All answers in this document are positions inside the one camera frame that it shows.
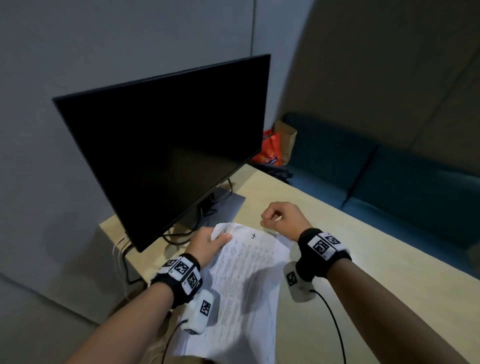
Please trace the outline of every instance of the black wristband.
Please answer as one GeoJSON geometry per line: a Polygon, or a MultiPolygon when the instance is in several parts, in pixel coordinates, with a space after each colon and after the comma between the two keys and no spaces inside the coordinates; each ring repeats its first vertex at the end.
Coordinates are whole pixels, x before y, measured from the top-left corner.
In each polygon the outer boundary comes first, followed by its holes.
{"type": "Polygon", "coordinates": [[[348,250],[332,235],[310,228],[299,237],[301,258],[296,264],[300,278],[311,282],[314,276],[326,278],[328,270],[339,259],[352,260],[348,250]]]}
{"type": "Polygon", "coordinates": [[[173,292],[173,305],[176,308],[190,302],[203,284],[200,264],[191,254],[183,253],[167,261],[151,280],[151,284],[162,282],[173,292]]]}

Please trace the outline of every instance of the paper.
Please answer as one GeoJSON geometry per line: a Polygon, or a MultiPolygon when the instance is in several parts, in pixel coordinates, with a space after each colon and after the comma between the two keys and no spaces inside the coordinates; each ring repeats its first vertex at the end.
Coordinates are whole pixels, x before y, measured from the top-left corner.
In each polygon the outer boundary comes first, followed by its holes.
{"type": "Polygon", "coordinates": [[[179,331],[172,353],[273,364],[278,294],[291,242],[236,223],[218,224],[212,239],[224,232],[232,241],[202,271],[202,289],[215,296],[216,312],[202,335],[179,331]]]}

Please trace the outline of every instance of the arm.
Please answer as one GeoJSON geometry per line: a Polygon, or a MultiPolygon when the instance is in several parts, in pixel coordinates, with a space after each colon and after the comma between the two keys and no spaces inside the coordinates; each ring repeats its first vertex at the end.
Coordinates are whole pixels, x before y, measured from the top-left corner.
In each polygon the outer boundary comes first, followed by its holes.
{"type": "MultiPolygon", "coordinates": [[[[262,214],[261,225],[296,242],[312,227],[289,202],[271,203],[262,214]]],[[[326,277],[379,362],[467,363],[420,317],[350,260],[333,263],[326,277]]]]}
{"type": "MultiPolygon", "coordinates": [[[[222,234],[212,241],[213,228],[200,228],[186,253],[203,268],[232,236],[222,234]]],[[[154,283],[100,326],[66,363],[138,363],[173,304],[173,292],[164,283],[154,283]]]]}

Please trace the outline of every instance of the wooden desk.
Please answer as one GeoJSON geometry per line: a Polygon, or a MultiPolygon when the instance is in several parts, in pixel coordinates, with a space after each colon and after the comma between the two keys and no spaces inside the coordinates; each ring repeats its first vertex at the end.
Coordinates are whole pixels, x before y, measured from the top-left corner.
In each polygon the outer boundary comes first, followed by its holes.
{"type": "MultiPolygon", "coordinates": [[[[480,363],[480,281],[246,165],[232,176],[234,191],[246,197],[235,222],[261,230],[260,214],[272,201],[297,204],[313,226],[331,233],[349,247],[353,261],[408,305],[471,363],[480,363]]],[[[113,242],[123,235],[116,216],[100,227],[113,242]]],[[[159,239],[127,259],[145,280],[182,248],[159,239]]],[[[294,246],[290,253],[298,260],[294,246]]],[[[353,326],[329,283],[314,279],[332,308],[342,333],[347,361],[377,362],[353,326]]],[[[284,280],[278,300],[276,361],[278,363],[341,363],[338,336],[320,299],[294,303],[284,280]]]]}

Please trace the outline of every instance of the sofa cushion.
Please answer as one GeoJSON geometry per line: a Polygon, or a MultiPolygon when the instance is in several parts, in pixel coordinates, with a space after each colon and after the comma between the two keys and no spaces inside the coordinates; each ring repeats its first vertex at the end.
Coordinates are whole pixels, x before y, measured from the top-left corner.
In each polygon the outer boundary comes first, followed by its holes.
{"type": "Polygon", "coordinates": [[[287,169],[293,173],[293,177],[288,181],[293,187],[298,188],[300,191],[338,209],[341,208],[342,203],[347,199],[347,192],[345,190],[296,166],[288,164],[287,169]]]}
{"type": "Polygon", "coordinates": [[[480,241],[480,178],[381,146],[352,196],[466,249],[480,241]]]}
{"type": "Polygon", "coordinates": [[[455,246],[453,243],[439,239],[433,234],[416,228],[364,201],[351,197],[343,205],[342,211],[452,267],[477,278],[480,276],[473,270],[467,254],[461,248],[455,246]]]}
{"type": "Polygon", "coordinates": [[[315,117],[287,113],[283,121],[298,130],[289,165],[346,192],[378,145],[315,117]]]}

